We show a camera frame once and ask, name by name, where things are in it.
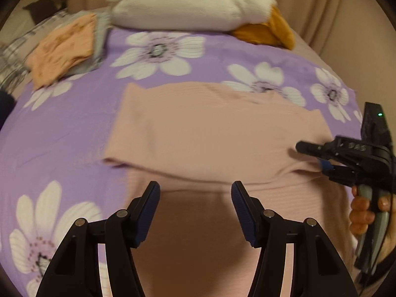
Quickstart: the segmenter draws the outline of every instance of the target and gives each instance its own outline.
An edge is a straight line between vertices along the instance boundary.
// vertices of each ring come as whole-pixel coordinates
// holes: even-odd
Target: bed
[[[99,69],[36,92],[27,84],[0,133],[0,264],[22,296],[35,296],[49,256],[76,218],[100,220],[125,207],[125,170],[106,165],[101,158],[122,92],[131,81],[143,88],[200,81],[253,91],[254,83],[265,79],[260,66],[266,66],[275,78],[264,89],[308,110],[319,109],[333,136],[359,138],[362,115],[355,91],[317,55],[325,46],[339,0],[298,0],[306,6],[300,7],[299,15],[290,0],[278,1],[296,30],[297,47],[292,52],[251,45],[222,33],[115,27]],[[77,12],[103,4],[104,0],[69,0],[69,9]],[[139,71],[126,75],[134,62],[122,55],[142,47],[142,41],[149,47],[153,39],[171,41],[184,53],[170,54],[173,62],[168,66],[148,69],[143,63]],[[276,75],[279,71],[282,79]],[[103,295],[110,296],[104,250],[100,270]],[[4,289],[16,294],[12,287]]]

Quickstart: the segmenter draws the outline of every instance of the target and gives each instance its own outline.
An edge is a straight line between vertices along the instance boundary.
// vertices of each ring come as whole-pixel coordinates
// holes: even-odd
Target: beige wall
[[[341,0],[320,54],[365,101],[383,105],[396,139],[396,31],[375,0]]]

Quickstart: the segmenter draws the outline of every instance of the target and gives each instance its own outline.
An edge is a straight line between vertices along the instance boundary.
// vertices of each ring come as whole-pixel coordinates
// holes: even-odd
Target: purple bed sheet
[[[99,69],[35,93],[28,85],[0,132],[0,264],[23,296],[35,296],[75,219],[107,218],[125,204],[125,170],[101,161],[125,85],[183,81],[274,89],[319,109],[333,135],[359,137],[354,91],[299,56],[219,33],[113,29]],[[107,297],[102,247],[99,258]]]

